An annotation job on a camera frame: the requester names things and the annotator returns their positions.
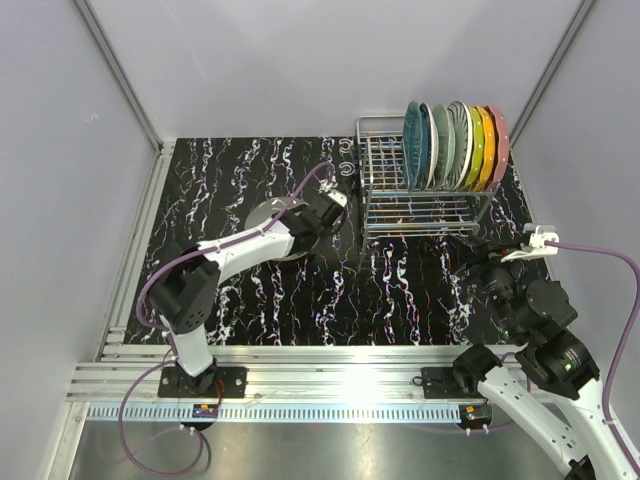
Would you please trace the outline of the orange dotted plate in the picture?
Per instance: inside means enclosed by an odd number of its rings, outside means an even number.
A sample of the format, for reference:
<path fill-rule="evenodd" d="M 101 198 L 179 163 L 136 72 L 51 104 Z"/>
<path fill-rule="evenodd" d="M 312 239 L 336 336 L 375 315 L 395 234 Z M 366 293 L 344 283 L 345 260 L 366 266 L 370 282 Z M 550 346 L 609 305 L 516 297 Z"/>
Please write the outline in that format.
<path fill-rule="evenodd" d="M 483 163 L 476 182 L 476 191 L 484 190 L 493 172 L 496 156 L 496 134 L 493 119 L 486 107 L 476 106 L 484 132 Z"/>

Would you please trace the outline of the teal lettered plate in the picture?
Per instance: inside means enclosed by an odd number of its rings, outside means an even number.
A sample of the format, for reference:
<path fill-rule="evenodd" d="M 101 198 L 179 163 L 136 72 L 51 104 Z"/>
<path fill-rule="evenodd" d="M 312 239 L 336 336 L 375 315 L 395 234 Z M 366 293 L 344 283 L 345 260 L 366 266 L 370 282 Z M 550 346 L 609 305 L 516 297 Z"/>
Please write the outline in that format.
<path fill-rule="evenodd" d="M 424 187 L 426 190 L 432 190 L 434 185 L 435 170 L 438 163 L 439 154 L 439 138 L 438 130 L 434 120 L 431 108 L 425 102 L 419 106 L 422 116 L 425 120 L 428 142 L 428 168 L 425 173 Z"/>

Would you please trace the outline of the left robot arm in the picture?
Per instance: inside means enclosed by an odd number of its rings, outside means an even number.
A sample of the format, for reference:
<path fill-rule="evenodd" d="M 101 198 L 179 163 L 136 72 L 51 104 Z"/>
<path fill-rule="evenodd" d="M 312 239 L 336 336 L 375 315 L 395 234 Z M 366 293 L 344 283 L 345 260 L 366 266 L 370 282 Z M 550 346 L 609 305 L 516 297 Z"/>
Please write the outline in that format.
<path fill-rule="evenodd" d="M 161 397 L 222 393 L 223 374 L 205 329 L 220 284 L 262 263 L 307 255 L 339 228 L 347 206 L 348 197 L 336 189 L 321 191 L 310 202 L 275 197 L 250 212 L 243 231 L 202 241 L 170 263 L 148 289 L 175 358 L 173 366 L 162 367 Z"/>

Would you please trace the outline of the pink dotted plate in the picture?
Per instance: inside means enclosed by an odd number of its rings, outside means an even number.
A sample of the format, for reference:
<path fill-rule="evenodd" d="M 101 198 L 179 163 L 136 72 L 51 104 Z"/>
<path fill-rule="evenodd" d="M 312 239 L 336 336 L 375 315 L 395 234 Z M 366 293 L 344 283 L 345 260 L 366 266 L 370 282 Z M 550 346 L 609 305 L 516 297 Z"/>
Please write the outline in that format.
<path fill-rule="evenodd" d="M 490 190 L 495 190 L 502 181 L 508 164 L 510 152 L 509 131 L 504 114 L 493 105 L 488 106 L 488 110 L 492 115 L 494 127 L 496 131 L 496 157 L 495 165 L 489 184 Z"/>

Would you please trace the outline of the green dotted plate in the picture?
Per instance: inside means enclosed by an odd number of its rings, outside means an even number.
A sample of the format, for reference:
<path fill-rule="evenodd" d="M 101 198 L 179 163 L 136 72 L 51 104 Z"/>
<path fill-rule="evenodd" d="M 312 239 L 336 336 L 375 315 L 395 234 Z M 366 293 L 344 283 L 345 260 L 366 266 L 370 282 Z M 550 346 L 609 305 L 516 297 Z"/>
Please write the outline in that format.
<path fill-rule="evenodd" d="M 473 125 L 473 149 L 470 170 L 467 176 L 467 186 L 472 190 L 479 178 L 484 156 L 484 129 L 482 117 L 475 106 L 470 108 Z"/>

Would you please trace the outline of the mint green plate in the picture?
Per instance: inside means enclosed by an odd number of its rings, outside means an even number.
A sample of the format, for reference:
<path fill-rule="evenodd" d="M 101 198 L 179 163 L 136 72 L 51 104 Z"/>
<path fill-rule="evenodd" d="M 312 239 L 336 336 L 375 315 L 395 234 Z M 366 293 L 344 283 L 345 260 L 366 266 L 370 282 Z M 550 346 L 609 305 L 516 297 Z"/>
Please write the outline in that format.
<path fill-rule="evenodd" d="M 432 109 L 438 134 L 438 155 L 434 171 L 434 187 L 445 190 L 449 184 L 449 176 L 455 153 L 455 131 L 451 113 L 443 103 Z"/>

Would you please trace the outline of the teal scalloped plate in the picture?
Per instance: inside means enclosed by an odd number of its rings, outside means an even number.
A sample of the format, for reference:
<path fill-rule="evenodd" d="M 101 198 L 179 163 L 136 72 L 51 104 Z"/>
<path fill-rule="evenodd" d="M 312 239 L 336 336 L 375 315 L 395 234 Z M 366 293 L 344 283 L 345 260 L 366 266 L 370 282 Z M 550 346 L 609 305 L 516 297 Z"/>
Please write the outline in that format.
<path fill-rule="evenodd" d="M 427 178 L 430 167 L 430 120 L 424 103 L 411 101 L 403 121 L 402 148 L 405 183 L 414 191 Z"/>

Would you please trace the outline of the grey deer plate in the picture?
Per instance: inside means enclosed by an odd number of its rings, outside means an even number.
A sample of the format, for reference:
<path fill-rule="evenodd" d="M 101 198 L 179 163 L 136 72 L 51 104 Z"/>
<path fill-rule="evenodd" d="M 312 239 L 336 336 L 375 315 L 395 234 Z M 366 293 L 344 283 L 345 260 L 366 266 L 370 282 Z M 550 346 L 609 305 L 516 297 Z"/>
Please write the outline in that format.
<path fill-rule="evenodd" d="M 291 200 L 291 204 L 289 205 L 288 210 L 292 210 L 294 212 L 298 212 L 302 207 L 308 206 L 308 203 L 305 200 L 299 198 L 274 197 L 267 199 L 251 210 L 244 222 L 244 228 L 254 228 L 269 220 L 272 216 L 277 214 L 289 200 Z"/>

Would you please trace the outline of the white blue striped plate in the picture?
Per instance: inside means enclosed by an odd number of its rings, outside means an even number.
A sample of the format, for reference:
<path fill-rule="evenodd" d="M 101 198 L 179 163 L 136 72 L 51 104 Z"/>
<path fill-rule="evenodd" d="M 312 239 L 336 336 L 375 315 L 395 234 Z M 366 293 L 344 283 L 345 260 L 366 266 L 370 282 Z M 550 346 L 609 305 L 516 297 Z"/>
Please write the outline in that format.
<path fill-rule="evenodd" d="M 469 107 L 461 101 L 453 101 L 447 108 L 453 122 L 455 149 L 450 171 L 450 186 L 458 190 L 465 178 L 472 154 L 472 122 Z"/>

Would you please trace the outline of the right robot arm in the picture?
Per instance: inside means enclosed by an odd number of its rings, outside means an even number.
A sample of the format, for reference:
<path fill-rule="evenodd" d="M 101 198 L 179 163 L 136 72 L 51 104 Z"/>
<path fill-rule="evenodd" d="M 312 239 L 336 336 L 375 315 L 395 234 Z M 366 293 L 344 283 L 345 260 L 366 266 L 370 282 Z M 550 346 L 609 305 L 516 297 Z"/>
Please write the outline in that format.
<path fill-rule="evenodd" d="M 510 374 L 496 354 L 474 345 L 453 362 L 453 385 L 503 410 L 567 479 L 636 479 L 639 452 L 611 412 L 611 377 L 602 377 L 587 347 L 569 331 L 578 313 L 557 281 L 529 279 L 525 261 L 552 256 L 564 245 L 554 232 L 532 233 L 527 243 L 484 243 L 463 267 L 484 284 L 514 358 L 555 416 Z"/>

